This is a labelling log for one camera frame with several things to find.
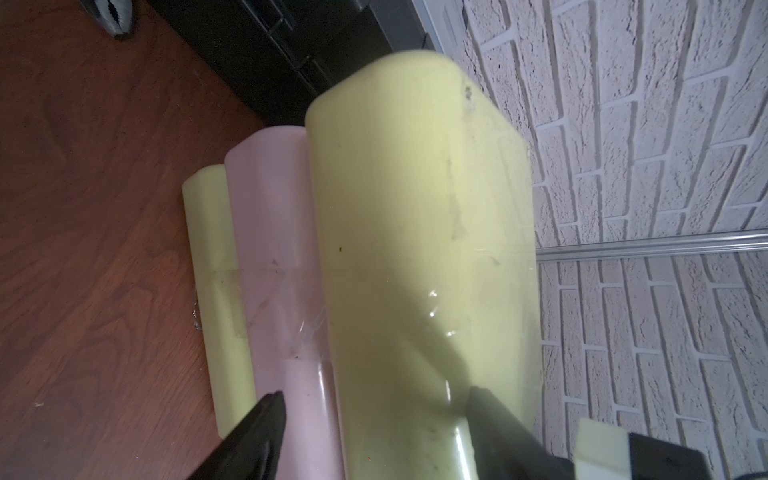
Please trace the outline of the black plastic toolbox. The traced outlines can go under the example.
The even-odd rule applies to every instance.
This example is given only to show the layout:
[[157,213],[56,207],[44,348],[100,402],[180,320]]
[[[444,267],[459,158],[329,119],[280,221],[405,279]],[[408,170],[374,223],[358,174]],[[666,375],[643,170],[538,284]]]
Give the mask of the black plastic toolbox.
[[410,1],[151,0],[267,125],[303,125],[310,103],[367,64],[434,47]]

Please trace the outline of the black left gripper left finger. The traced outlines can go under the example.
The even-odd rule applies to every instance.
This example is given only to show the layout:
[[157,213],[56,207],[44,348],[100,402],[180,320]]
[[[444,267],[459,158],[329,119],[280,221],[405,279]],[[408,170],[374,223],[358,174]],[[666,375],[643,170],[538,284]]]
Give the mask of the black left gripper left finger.
[[188,479],[274,480],[285,428],[283,392],[265,395]]

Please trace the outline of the aluminium corner post right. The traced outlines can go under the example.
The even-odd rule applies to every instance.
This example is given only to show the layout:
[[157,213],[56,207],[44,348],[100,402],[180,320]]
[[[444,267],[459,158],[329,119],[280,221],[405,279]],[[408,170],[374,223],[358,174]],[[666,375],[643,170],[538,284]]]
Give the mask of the aluminium corner post right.
[[536,261],[545,263],[635,257],[708,255],[766,249],[767,230],[760,229],[546,247],[536,251]]

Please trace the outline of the orange-handled pliers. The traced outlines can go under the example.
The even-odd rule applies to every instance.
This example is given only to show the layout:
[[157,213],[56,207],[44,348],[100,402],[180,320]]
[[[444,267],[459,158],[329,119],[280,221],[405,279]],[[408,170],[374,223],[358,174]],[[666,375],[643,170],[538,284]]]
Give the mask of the orange-handled pliers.
[[133,0],[80,0],[80,4],[110,37],[124,40],[132,35]]

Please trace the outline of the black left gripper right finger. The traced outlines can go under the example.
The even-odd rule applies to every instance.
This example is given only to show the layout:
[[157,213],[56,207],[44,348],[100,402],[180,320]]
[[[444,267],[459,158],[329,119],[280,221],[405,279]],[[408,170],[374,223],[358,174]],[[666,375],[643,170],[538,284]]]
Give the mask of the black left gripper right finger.
[[470,388],[466,418],[480,480],[575,477],[573,463],[549,454],[490,390]]

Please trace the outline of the yellow-green drawer cabinet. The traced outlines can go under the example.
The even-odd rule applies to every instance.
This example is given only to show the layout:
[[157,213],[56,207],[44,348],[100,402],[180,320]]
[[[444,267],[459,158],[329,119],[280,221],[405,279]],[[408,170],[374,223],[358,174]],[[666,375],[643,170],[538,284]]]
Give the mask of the yellow-green drawer cabinet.
[[219,434],[282,391],[275,479],[479,479],[473,386],[532,434],[528,148],[451,59],[374,61],[182,195]]

